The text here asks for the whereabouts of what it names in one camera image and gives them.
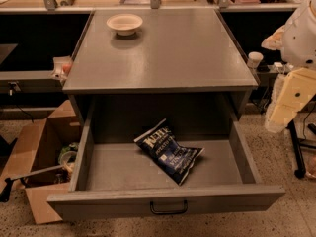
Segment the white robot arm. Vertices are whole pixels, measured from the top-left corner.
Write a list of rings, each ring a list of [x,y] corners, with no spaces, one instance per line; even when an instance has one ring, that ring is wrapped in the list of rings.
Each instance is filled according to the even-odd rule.
[[[262,47],[279,50],[281,59],[293,66],[275,80],[266,111],[266,130],[279,133],[316,95],[316,0],[304,0]]]

